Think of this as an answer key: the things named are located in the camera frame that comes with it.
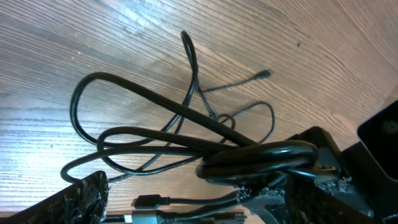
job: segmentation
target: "textured black surface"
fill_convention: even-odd
[[[379,223],[304,180],[290,178],[285,198],[294,224]]]
[[[108,201],[106,174],[97,171],[2,224],[97,224]]]

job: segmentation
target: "black plastic casing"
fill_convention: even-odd
[[[362,124],[358,136],[342,153],[346,169],[376,214],[398,223],[398,101]]]

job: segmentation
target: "wood grain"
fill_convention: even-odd
[[[59,171],[95,152],[70,125],[68,104],[85,75],[111,72],[182,101],[190,68],[179,37],[197,48],[200,81],[214,87],[270,68],[268,80],[208,94],[217,113],[265,100],[275,108],[270,141],[311,126],[331,132],[341,149],[376,113],[398,82],[398,3],[394,0],[0,0],[0,211],[17,212],[68,184]],[[199,97],[191,106],[206,113]],[[109,83],[94,83],[80,104],[84,127],[97,136],[115,126],[160,129],[172,113]],[[260,139],[270,114],[256,108],[238,131]],[[186,122],[182,133],[219,139]],[[135,137],[124,136],[122,141]],[[137,167],[148,156],[116,156]],[[156,166],[175,161],[162,157]],[[140,194],[209,198],[230,189],[193,175],[196,164],[112,185],[109,212],[130,210]],[[72,171],[103,169],[101,161]],[[259,223],[256,217],[250,223]]]

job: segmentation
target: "tangled cable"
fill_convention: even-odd
[[[264,187],[276,187],[284,183],[287,175],[294,175],[306,179],[318,179],[321,176],[336,176],[335,170],[314,168],[318,158],[318,149],[309,142],[282,141],[261,144],[271,135],[275,127],[274,110],[270,104],[261,101],[234,114],[220,114],[217,116],[210,108],[205,98],[206,92],[242,85],[251,80],[267,78],[271,73],[266,70],[239,83],[202,90],[199,86],[197,57],[192,40],[184,31],[181,33],[181,37],[192,68],[190,86],[181,104],[148,90],[134,82],[130,82],[127,79],[110,73],[92,73],[82,79],[82,81],[77,85],[70,104],[70,118],[72,125],[84,140],[96,145],[98,152],[68,163],[61,170],[61,176],[64,180],[71,183],[79,181],[79,179],[70,176],[68,174],[68,170],[99,158],[113,169],[124,173],[123,175],[110,178],[108,180],[109,182],[123,180],[133,175],[158,174],[200,158],[203,158],[203,160],[197,169],[197,176],[212,184],[250,187],[260,181]],[[149,101],[174,112],[175,115],[160,131],[137,127],[117,127],[104,131],[98,139],[95,139],[82,128],[77,116],[80,96],[85,87],[95,80],[105,80],[117,84],[120,87],[133,91]],[[190,100],[195,90],[201,96],[210,114],[209,116],[205,116],[189,108]],[[234,117],[257,105],[267,106],[272,115],[271,129],[259,142],[255,142],[234,130]],[[168,133],[167,131],[178,121],[179,118],[180,121],[178,122],[174,133]],[[185,118],[208,128],[210,131],[213,131],[224,138],[220,142],[213,142],[178,135]],[[223,124],[227,120],[231,120],[231,127],[227,127]],[[118,134],[142,136],[145,139],[128,143],[112,143],[105,141],[106,138]],[[154,140],[165,141],[167,144],[165,146],[144,146]],[[236,146],[224,144],[227,140],[235,143]],[[178,144],[180,146],[170,146],[171,144]],[[139,168],[130,169],[117,164],[109,158],[110,156],[120,154],[155,154],[155,156]],[[189,156],[189,158],[155,169],[147,169],[163,154]],[[236,206],[242,201],[242,199],[243,198],[239,198],[238,192],[233,192],[221,198],[208,200],[172,198],[170,203],[192,203],[204,205],[204,207],[199,208],[198,210],[187,213],[177,213],[173,217],[174,220],[188,220],[191,218],[203,217],[222,209]]]

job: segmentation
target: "cable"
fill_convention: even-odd
[[[61,170],[61,176],[64,180],[71,183],[79,181],[78,179],[70,176],[68,171],[76,166],[99,158],[101,158],[113,169],[123,173],[123,175],[110,178],[108,180],[109,182],[123,180],[132,175],[158,174],[160,172],[182,166],[189,162],[193,162],[200,158],[203,158],[203,160],[197,169],[197,176],[199,178],[205,179],[207,182],[212,184],[233,185],[235,187],[249,187],[253,185],[253,183],[258,182],[258,180],[266,180],[267,183],[271,183],[271,186],[276,186],[285,179],[287,174],[304,179],[316,179],[321,176],[328,176],[330,178],[330,176],[336,175],[335,173],[331,174],[331,172],[313,171],[315,169],[313,165],[316,163],[318,158],[318,149],[309,142],[282,141],[261,144],[272,134],[275,128],[275,114],[272,106],[269,103],[260,101],[251,104],[231,115],[220,114],[217,116],[208,104],[204,93],[221,90],[224,88],[232,88],[234,86],[247,83],[251,80],[267,78],[271,75],[271,73],[270,71],[266,70],[256,74],[248,80],[244,80],[239,83],[202,90],[199,86],[198,64],[192,40],[184,31],[181,33],[181,36],[185,51],[187,53],[188,61],[190,62],[190,66],[192,68],[190,86],[181,104],[176,103],[151,90],[148,90],[134,82],[130,82],[125,78],[121,78],[110,73],[92,73],[80,81],[72,95],[72,100],[70,103],[70,118],[72,126],[75,128],[78,135],[80,135],[84,140],[96,145],[97,152],[76,159],[75,161],[72,161],[63,167]],[[118,86],[137,93],[138,95],[174,112],[175,114],[160,131],[137,127],[117,127],[104,131],[98,139],[95,139],[82,128],[77,115],[78,102],[83,90],[89,83],[95,80],[105,80],[107,82],[117,84]],[[190,100],[192,99],[194,91],[198,92],[201,96],[209,112],[209,117],[189,108]],[[247,110],[250,110],[257,105],[267,106],[272,116],[272,126],[270,131],[259,142],[255,142],[234,130],[236,125],[234,117],[246,112]],[[178,121],[179,118],[180,121],[178,122],[178,126],[174,133],[168,133],[167,131]],[[223,136],[223,139],[220,142],[213,142],[179,135],[178,133],[185,118],[208,128],[210,131],[213,131],[216,134]],[[223,124],[227,120],[231,120],[230,128]],[[142,136],[145,139],[128,143],[106,142],[106,138],[118,134]],[[165,141],[167,144],[165,146],[144,146],[145,144],[154,140]],[[224,144],[224,142],[227,140],[235,143],[236,145],[231,146]],[[181,147],[171,147],[171,144],[178,144]],[[110,156],[120,154],[155,154],[155,156],[139,168],[130,169],[117,164],[111,158],[109,158]],[[147,168],[162,154],[190,157],[163,167],[147,170]],[[237,193],[234,192],[221,198],[209,200],[171,198],[170,203],[191,203],[205,205],[204,207],[191,212],[176,213],[172,216],[172,219],[189,220],[192,218],[211,215],[220,210],[236,206],[244,199],[245,198],[238,197]]]

